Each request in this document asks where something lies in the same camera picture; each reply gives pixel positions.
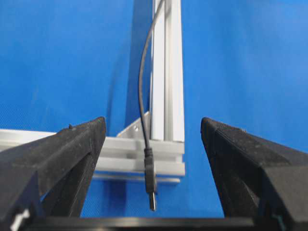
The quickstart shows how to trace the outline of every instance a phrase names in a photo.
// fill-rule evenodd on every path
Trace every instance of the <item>blue surface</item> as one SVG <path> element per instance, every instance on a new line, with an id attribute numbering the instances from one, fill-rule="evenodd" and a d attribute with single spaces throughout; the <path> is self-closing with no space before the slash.
<path id="1" fill-rule="evenodd" d="M 0 1 L 0 128 L 58 131 L 103 115 L 114 136 L 139 117 L 151 6 Z M 183 0 L 187 175 L 159 185 L 155 213 L 144 184 L 93 180 L 82 216 L 221 217 L 201 142 L 204 116 L 308 152 L 307 15 L 299 0 Z"/>

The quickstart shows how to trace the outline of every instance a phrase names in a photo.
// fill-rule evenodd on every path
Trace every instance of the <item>black cable strain relief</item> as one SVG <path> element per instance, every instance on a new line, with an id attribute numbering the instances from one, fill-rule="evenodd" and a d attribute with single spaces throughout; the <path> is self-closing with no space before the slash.
<path id="1" fill-rule="evenodd" d="M 153 156 L 153 150 L 152 150 L 152 148 L 145 148 L 144 149 L 144 156 L 145 156 L 145 158 L 147 158 L 147 157 L 150 157 L 150 156 Z"/>

